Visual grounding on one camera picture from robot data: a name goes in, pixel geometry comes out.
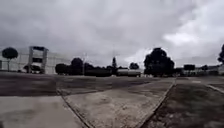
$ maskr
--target road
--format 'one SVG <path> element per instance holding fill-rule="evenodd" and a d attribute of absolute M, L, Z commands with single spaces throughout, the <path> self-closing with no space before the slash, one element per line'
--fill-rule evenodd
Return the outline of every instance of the road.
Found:
<path fill-rule="evenodd" d="M 223 82 L 222 77 L 0 73 L 0 123 L 4 128 L 219 128 Z"/>

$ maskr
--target pole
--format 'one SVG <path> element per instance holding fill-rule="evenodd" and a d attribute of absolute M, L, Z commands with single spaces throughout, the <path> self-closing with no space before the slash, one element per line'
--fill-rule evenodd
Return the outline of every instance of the pole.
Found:
<path fill-rule="evenodd" d="M 82 63 L 82 75 L 84 76 L 85 75 L 85 58 L 86 58 L 87 54 L 84 53 L 84 56 L 83 56 L 83 63 Z"/>

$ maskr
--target tree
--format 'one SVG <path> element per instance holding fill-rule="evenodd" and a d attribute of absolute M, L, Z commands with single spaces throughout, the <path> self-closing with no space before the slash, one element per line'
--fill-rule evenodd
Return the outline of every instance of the tree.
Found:
<path fill-rule="evenodd" d="M 190 74 L 190 71 L 195 70 L 195 65 L 193 64 L 186 64 L 184 65 L 184 70 L 188 71 L 188 75 Z"/>
<path fill-rule="evenodd" d="M 206 72 L 206 71 L 208 70 L 208 66 L 207 66 L 207 65 L 202 66 L 202 67 L 201 67 L 201 70 L 203 70 L 203 71 Z"/>
<path fill-rule="evenodd" d="M 175 68 L 174 73 L 178 75 L 183 75 L 183 68 Z"/>
<path fill-rule="evenodd" d="M 130 63 L 130 66 L 129 66 L 130 69 L 139 69 L 139 65 L 137 63 Z"/>
<path fill-rule="evenodd" d="M 2 56 L 8 60 L 8 71 L 9 71 L 9 62 L 11 61 L 11 59 L 15 59 L 18 57 L 18 52 L 16 49 L 8 47 L 2 51 Z"/>
<path fill-rule="evenodd" d="M 119 66 L 117 69 L 128 69 L 127 67 Z"/>
<path fill-rule="evenodd" d="M 112 74 L 113 75 L 117 74 L 117 61 L 115 57 L 113 57 L 113 60 L 112 60 Z"/>
<path fill-rule="evenodd" d="M 110 65 L 106 67 L 106 69 L 107 69 L 107 70 L 110 70 L 110 71 L 112 70 L 112 68 L 113 68 L 113 67 L 110 66 Z"/>
<path fill-rule="evenodd" d="M 146 55 L 144 66 L 145 74 L 153 76 L 172 75 L 175 63 L 167 57 L 167 53 L 161 48 L 154 48 Z"/>
<path fill-rule="evenodd" d="M 72 75 L 82 75 L 83 71 L 83 61 L 80 58 L 74 58 L 71 62 L 71 74 Z"/>
<path fill-rule="evenodd" d="M 91 65 L 90 63 L 84 63 L 84 68 L 85 68 L 85 71 L 92 70 L 92 69 L 94 69 L 94 66 Z"/>
<path fill-rule="evenodd" d="M 224 44 L 222 45 L 221 52 L 219 53 L 218 61 L 224 64 Z"/>

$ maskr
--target concrete sidewalk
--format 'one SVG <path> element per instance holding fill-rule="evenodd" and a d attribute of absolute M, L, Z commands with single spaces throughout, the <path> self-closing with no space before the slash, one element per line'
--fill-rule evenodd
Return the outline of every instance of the concrete sidewalk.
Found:
<path fill-rule="evenodd" d="M 4 128 L 81 128 L 61 97 L 0 97 Z"/>
<path fill-rule="evenodd" d="M 90 127 L 137 128 L 153 114 L 171 85 L 169 80 L 65 98 Z"/>

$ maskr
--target asphalt road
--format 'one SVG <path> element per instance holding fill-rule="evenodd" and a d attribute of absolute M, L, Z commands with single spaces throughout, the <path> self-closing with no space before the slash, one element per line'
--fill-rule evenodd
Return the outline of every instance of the asphalt road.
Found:
<path fill-rule="evenodd" d="M 0 126 L 223 128 L 223 83 L 223 77 L 96 78 L 0 73 Z"/>

